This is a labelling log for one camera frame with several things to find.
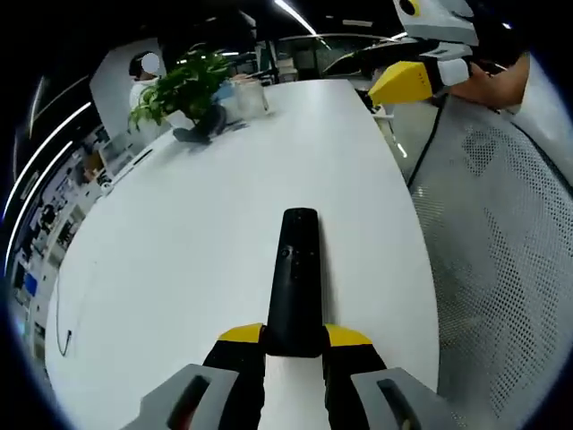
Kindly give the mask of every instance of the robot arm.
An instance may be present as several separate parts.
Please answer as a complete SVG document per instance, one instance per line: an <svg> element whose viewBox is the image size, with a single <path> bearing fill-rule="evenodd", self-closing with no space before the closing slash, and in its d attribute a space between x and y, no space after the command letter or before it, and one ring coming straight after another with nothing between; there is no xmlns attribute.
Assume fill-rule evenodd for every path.
<svg viewBox="0 0 573 430"><path fill-rule="evenodd" d="M471 75L469 59L478 38L466 18L472 10L463 0L394 0L408 36L439 41L438 47L412 61L386 69L369 95L374 105L428 99L464 82Z"/></svg>
<svg viewBox="0 0 573 430"><path fill-rule="evenodd" d="M147 394L124 430L256 429L265 355L322 355L324 405L333 430L454 428L445 401L406 371L387 369L366 336L323 324L319 248L317 212L287 210L267 324L220 335L203 365L187 365Z"/></svg>

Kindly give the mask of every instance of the person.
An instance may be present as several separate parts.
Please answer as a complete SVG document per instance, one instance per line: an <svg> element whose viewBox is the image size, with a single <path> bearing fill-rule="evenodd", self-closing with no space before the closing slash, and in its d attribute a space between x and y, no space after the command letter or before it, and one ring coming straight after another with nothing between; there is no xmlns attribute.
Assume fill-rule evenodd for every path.
<svg viewBox="0 0 573 430"><path fill-rule="evenodd" d="M132 58L132 61L129 63L129 74L133 78L133 86L129 95L130 111L139 105L141 94L147 88L155 85L159 79L156 74L143 70L142 61L147 54L152 53L150 51L142 52ZM130 129L130 134L135 141L138 141L139 144L145 147L168 129L169 124L166 121L163 121L161 125L157 125L155 121L141 119L138 122L138 130Z"/></svg>
<svg viewBox="0 0 573 430"><path fill-rule="evenodd" d="M523 101L529 76L529 54L523 54L510 68L493 76L475 63L471 64L471 71L467 81L450 89L451 94L488 108L510 108Z"/></svg>
<svg viewBox="0 0 573 430"><path fill-rule="evenodd" d="M38 222L40 227L49 234L50 229L52 228L52 223L55 219L56 211L54 210L54 206L51 203L46 204L42 208L42 214L40 215Z"/></svg>
<svg viewBox="0 0 573 430"><path fill-rule="evenodd" d="M30 229L26 232L24 238L21 241L21 249L24 252L26 260L29 260L32 256L32 243L34 242L34 238L38 235L38 233L38 226L30 226Z"/></svg>
<svg viewBox="0 0 573 430"><path fill-rule="evenodd" d="M139 104L141 94L158 81L156 74L143 70L141 61L147 54L151 54L151 52L141 52L132 58L132 61L129 63L129 74L133 78L133 86L129 95L129 106L131 110L134 110Z"/></svg>

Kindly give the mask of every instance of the potted plant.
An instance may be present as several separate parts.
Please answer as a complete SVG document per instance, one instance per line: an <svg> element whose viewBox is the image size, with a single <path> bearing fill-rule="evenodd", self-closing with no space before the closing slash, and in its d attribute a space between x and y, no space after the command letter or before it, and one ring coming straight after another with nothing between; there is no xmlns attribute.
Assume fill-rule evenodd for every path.
<svg viewBox="0 0 573 430"><path fill-rule="evenodd" d="M147 88L129 115L129 123L139 130L142 119L158 125L169 114L182 111L202 133L209 134L213 117L224 109L215 105L213 94L228 76L228 62L219 52L192 47L177 61L177 67Z"/></svg>

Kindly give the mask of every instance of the black cable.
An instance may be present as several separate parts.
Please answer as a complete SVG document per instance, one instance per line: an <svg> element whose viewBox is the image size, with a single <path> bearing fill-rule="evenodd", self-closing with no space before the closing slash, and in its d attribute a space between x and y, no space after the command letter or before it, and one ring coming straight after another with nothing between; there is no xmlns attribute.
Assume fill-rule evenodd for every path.
<svg viewBox="0 0 573 430"><path fill-rule="evenodd" d="M269 52L269 62L270 62L270 70L273 76L274 83L278 83L278 68L275 64L275 59L272 56L272 50L270 49L270 42L269 40L265 40L265 48Z"/></svg>
<svg viewBox="0 0 573 430"><path fill-rule="evenodd" d="M60 319L59 319L59 314L60 314L60 277L58 275L58 277L56 278L56 341L57 341L57 348L60 351L60 354L62 355L62 357L65 357L65 355L68 352L68 347L70 346L70 339L72 338L72 331L68 330L67 333L67 337L65 339L65 347L64 350L62 350L62 347L60 346Z"/></svg>
<svg viewBox="0 0 573 430"><path fill-rule="evenodd" d="M422 165L423 159L426 156L426 152L430 148L430 143L432 143L433 138L436 135L436 132L438 131L438 125L440 125L441 113L443 112L444 107L446 106L447 102L448 102L447 100L444 100L444 102L438 108L438 113L436 114L436 118L434 119L432 132L430 133L430 137L428 137L428 141L423 146L422 152L420 153L420 157L418 157L418 160L416 161L416 163L414 165L414 169L412 170L412 174L410 175L410 177L408 178L408 181L406 183L406 186L408 187L408 189L410 188L410 186L412 186L412 183L414 182L414 178L415 178L416 174L418 173L420 166Z"/></svg>

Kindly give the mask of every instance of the white table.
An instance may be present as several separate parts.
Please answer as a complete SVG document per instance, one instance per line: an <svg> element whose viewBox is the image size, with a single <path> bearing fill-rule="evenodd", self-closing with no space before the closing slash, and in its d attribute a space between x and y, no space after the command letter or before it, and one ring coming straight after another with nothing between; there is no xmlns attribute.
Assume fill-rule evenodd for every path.
<svg viewBox="0 0 573 430"><path fill-rule="evenodd" d="M101 198L60 271L47 370L79 428L118 428L218 335L266 322L283 211L319 212L330 321L436 389L432 273L396 162L348 82L266 89L274 113L190 150L167 134ZM260 428L328 428L320 359L268 360Z"/></svg>

